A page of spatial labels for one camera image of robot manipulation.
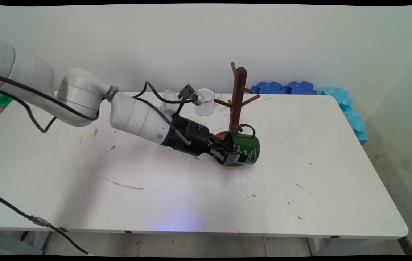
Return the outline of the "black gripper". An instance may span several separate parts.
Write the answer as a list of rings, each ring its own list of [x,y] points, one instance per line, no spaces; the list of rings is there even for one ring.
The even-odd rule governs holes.
[[[172,124],[191,144],[187,145],[184,143],[176,135],[173,128],[170,128],[166,139],[162,142],[162,146],[170,147],[173,150],[195,157],[207,153],[213,155],[220,165],[241,165],[241,162],[239,162],[240,155],[233,151],[234,145],[217,135],[210,135],[209,129],[206,126],[180,115],[173,116]]]

